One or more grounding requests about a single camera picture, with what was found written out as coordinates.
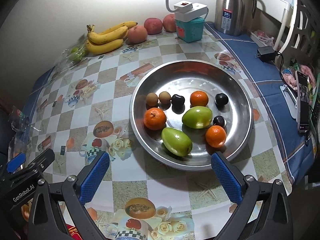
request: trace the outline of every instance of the bowl rim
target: bowl rim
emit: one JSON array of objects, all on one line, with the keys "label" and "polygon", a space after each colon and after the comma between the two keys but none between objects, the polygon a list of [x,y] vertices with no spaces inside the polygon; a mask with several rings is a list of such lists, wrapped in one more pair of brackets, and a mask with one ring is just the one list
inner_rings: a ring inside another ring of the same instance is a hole
[{"label": "bowl rim", "polygon": [[[200,63],[205,63],[208,65],[211,65],[215,68],[218,68],[217,66],[215,66],[214,64],[207,62],[207,61],[203,61],[203,60],[196,60],[196,59],[182,59],[182,60],[174,60],[174,61],[170,61],[167,63],[163,63],[158,67],[155,67],[153,70],[149,71],[138,83],[138,85],[136,86],[136,88],[133,91],[133,94],[131,96],[131,100],[130,100],[130,107],[129,107],[129,118],[130,118],[130,124],[132,127],[132,130],[134,132],[135,137],[137,138],[138,142],[140,143],[140,145],[152,156],[154,157],[156,160],[160,161],[161,163],[168,165],[172,168],[178,169],[178,170],[183,170],[183,171],[208,171],[211,170],[211,163],[207,164],[207,165],[200,165],[200,166],[189,166],[189,165],[184,165],[184,164],[180,164],[180,163],[175,163],[172,162],[162,156],[160,156],[158,153],[156,153],[147,143],[145,143],[145,141],[141,138],[141,135],[137,129],[136,123],[134,122],[134,118],[133,118],[133,103],[135,101],[135,98],[137,96],[137,92],[139,90],[139,88],[141,87],[141,85],[143,84],[143,82],[150,76],[152,75],[154,72],[156,72],[157,70],[159,70],[160,68],[163,68],[167,65],[173,64],[173,63],[177,63],[177,62],[200,62]],[[229,75],[229,77],[231,77],[241,88],[241,90],[243,91],[246,100],[250,106],[249,109],[249,116],[250,116],[250,123],[249,123],[249,128],[246,132],[246,135],[244,137],[244,140],[242,141],[242,143],[240,144],[240,146],[230,155],[227,157],[228,161],[231,161],[232,159],[234,159],[244,148],[244,146],[247,144],[249,137],[251,135],[251,132],[253,130],[253,113],[252,113],[252,103],[250,100],[250,97],[247,93],[247,91],[245,91],[242,88],[242,85],[240,84],[240,82],[236,79],[234,79],[229,73],[225,72],[224,70],[218,68],[219,70],[223,71],[225,74]]]}]

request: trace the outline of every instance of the teal plastic box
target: teal plastic box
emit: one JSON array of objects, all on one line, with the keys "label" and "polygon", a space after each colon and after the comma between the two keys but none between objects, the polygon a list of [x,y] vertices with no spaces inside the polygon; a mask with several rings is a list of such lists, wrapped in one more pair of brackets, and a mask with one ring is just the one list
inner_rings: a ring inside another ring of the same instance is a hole
[{"label": "teal plastic box", "polygon": [[181,22],[176,20],[177,36],[185,42],[199,41],[202,39],[204,19],[195,18],[189,22]]}]

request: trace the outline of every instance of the phone screen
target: phone screen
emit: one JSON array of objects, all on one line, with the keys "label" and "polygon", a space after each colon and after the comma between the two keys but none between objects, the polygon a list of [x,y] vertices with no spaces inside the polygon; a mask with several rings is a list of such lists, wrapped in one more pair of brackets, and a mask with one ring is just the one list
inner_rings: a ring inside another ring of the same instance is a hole
[{"label": "phone screen", "polygon": [[307,77],[297,72],[300,94],[300,126],[309,124],[309,94]]}]

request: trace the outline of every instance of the bunch of bananas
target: bunch of bananas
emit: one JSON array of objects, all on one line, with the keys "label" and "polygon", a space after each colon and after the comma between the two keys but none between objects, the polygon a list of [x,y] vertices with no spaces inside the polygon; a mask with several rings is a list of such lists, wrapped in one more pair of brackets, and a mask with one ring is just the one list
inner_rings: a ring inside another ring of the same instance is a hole
[{"label": "bunch of bananas", "polygon": [[115,25],[101,33],[94,32],[94,25],[87,25],[88,39],[86,48],[92,54],[103,54],[118,49],[127,37],[128,30],[137,24],[137,22],[128,21]]}]

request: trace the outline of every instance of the white power adapter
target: white power adapter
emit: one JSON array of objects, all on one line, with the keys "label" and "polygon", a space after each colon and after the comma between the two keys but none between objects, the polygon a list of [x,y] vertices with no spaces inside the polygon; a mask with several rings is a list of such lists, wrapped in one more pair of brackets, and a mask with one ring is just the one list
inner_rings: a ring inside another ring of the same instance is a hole
[{"label": "white power adapter", "polygon": [[208,7],[201,3],[181,1],[173,6],[175,19],[182,22],[189,22],[208,13]]}]

